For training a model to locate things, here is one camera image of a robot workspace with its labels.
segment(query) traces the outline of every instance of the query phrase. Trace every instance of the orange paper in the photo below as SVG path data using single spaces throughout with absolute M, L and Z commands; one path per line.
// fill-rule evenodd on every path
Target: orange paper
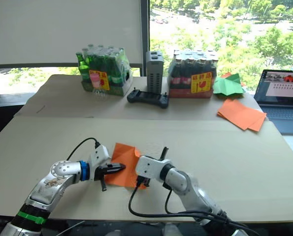
M 266 113 L 244 106 L 238 100 L 225 100 L 217 112 L 218 116 L 228 119 L 239 128 L 259 131 Z
M 117 173 L 105 175 L 105 182 L 118 186 L 134 188 L 136 186 L 137 178 L 135 166 L 140 155 L 140 151 L 135 147 L 116 143 L 111 163 L 121 163 L 124 164 L 126 168 Z

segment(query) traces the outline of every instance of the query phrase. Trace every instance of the laptop screen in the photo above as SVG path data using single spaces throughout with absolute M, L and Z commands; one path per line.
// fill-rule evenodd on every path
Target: laptop screen
M 254 98 L 259 104 L 293 105 L 293 71 L 264 70 Z

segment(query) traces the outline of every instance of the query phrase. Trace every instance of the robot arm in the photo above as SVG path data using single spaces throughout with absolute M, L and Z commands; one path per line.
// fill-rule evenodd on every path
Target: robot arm
M 226 213 L 222 211 L 220 206 L 200 188 L 197 179 L 176 169 L 171 161 L 164 160 L 163 156 L 159 160 L 149 156 L 141 156 L 135 171 L 140 177 L 145 178 L 144 182 L 149 183 L 150 179 L 155 178 L 163 183 L 164 187 L 171 189 L 179 196 L 186 210 L 205 211 L 226 217 Z M 235 229 L 226 224 L 219 224 L 212 220 L 201 218 L 195 218 L 195 220 L 200 222 L 203 228 L 211 235 L 247 236 L 245 231 Z
M 9 222 L 0 236 L 38 236 L 41 227 L 58 204 L 67 187 L 79 181 L 100 180 L 106 190 L 104 175 L 125 168 L 123 164 L 106 164 L 110 160 L 107 148 L 99 145 L 88 162 L 59 161 L 52 165 L 49 174 L 31 191 L 25 203 Z

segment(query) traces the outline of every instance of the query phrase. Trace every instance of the black controller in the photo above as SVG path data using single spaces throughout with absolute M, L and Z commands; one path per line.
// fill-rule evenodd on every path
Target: black controller
M 135 88 L 127 96 L 127 100 L 130 103 L 144 102 L 144 103 L 160 106 L 161 108 L 167 108 L 168 102 L 169 102 L 169 98 L 166 93 L 165 95 L 162 95 L 162 94 L 157 94 L 152 92 L 143 92 Z

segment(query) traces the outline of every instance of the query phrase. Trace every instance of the car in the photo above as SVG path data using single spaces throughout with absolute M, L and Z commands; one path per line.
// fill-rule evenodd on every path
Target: car
M 160 20 L 160 19 L 156 19 L 155 22 L 158 23 L 158 24 L 162 24 L 163 23 L 163 21 Z

